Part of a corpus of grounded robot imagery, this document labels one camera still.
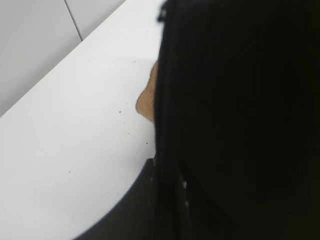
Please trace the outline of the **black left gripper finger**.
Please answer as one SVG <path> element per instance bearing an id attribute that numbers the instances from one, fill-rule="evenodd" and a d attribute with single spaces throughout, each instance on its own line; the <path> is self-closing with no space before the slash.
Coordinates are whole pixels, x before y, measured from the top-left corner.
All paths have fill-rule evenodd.
<path id="1" fill-rule="evenodd" d="M 78 240 L 152 240 L 157 205 L 156 160 L 146 160 L 121 200 Z"/>

